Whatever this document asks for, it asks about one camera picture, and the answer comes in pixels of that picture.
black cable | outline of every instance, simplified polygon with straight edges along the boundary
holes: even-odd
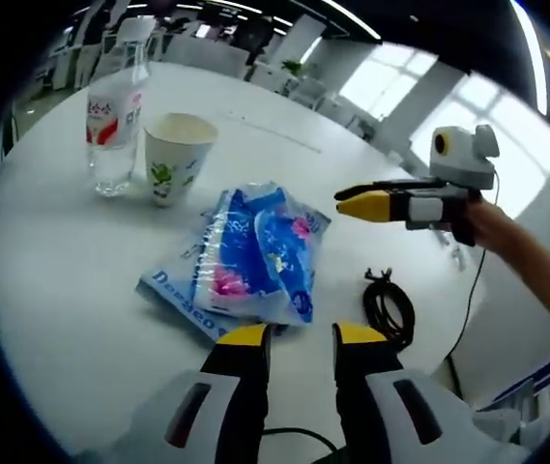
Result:
[[[494,199],[494,206],[498,204],[498,196],[500,195],[500,176],[498,175],[498,171],[494,170],[494,175],[496,176],[496,198]],[[452,345],[452,348],[450,349],[449,353],[447,354],[447,358],[452,355],[452,352],[455,351],[455,348],[457,348],[457,345],[461,341],[461,337],[464,336],[464,332],[466,331],[466,325],[468,325],[468,319],[470,318],[470,308],[472,306],[472,297],[475,295],[475,289],[477,288],[478,283],[478,277],[480,276],[480,272],[483,269],[483,264],[485,263],[485,255],[487,254],[487,249],[483,250],[483,254],[480,257],[480,263],[478,263],[478,270],[477,275],[475,275],[475,280],[472,284],[472,288],[470,289],[470,295],[468,295],[468,308],[466,309],[466,318],[464,319],[464,325],[461,327],[461,332],[459,333],[459,337],[457,337],[457,341],[455,341],[455,344]]]
[[[412,343],[416,315],[406,293],[391,282],[391,274],[392,270],[389,268],[386,272],[382,272],[381,277],[376,277],[371,269],[367,269],[364,278],[372,282],[362,294],[362,307],[369,326],[382,334],[398,353]],[[386,298],[397,306],[401,314],[401,324],[398,324],[389,314]]]
[[[464,399],[464,392],[461,390],[461,382],[455,369],[455,361],[451,355],[447,356],[447,368],[449,369],[450,379],[452,380],[452,392],[461,400]]]
[[[338,452],[338,449],[333,444],[333,442],[331,442],[327,438],[324,438],[319,433],[315,433],[311,430],[307,430],[306,428],[299,428],[299,427],[267,428],[266,430],[264,430],[262,435],[264,435],[264,436],[266,436],[266,435],[278,435],[280,433],[300,433],[302,435],[306,435],[308,437],[312,437],[316,440],[319,440],[324,445],[326,445],[331,452]]]

paper cup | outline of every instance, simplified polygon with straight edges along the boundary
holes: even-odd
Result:
[[[218,130],[197,116],[170,113],[147,124],[146,173],[154,201],[170,206],[197,178]]]

white chair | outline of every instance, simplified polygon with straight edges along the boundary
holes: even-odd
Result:
[[[227,43],[195,37],[175,36],[165,51],[163,61],[214,71],[243,78],[246,73],[248,51]]]
[[[294,76],[289,72],[255,62],[255,69],[249,82],[276,94],[284,94],[287,83],[292,79]]]
[[[326,85],[319,80],[312,77],[305,77],[298,86],[290,92],[289,99],[307,108],[315,109],[324,98],[327,91]]]

wall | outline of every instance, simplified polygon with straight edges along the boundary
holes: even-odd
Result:
[[[324,40],[313,50],[305,66],[331,91],[338,93],[374,47],[373,43]]]
[[[264,47],[264,54],[258,57],[259,61],[270,63],[282,42],[283,38],[279,34],[274,34],[268,45]]]
[[[550,249],[550,177],[517,221]],[[547,310],[494,255],[482,278],[486,300],[453,356],[466,399],[478,404],[550,361]]]
[[[276,49],[271,64],[278,67],[283,61],[301,61],[311,44],[322,35],[326,25],[306,14],[294,23],[281,45]]]

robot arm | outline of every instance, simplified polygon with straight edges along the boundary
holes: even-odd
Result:
[[[403,369],[380,333],[337,323],[333,337],[336,409],[350,463],[519,464],[530,454],[483,433],[466,403]],[[257,463],[269,357],[268,326],[225,335],[200,371],[175,377],[136,411],[127,434],[76,462]]]
[[[434,131],[429,171],[432,177],[361,184],[335,194],[343,215],[371,222],[405,221],[410,230],[451,224],[455,240],[473,246],[474,229],[465,219],[466,205],[480,199],[480,190],[494,186],[499,155],[489,126],[475,134],[456,127]]]

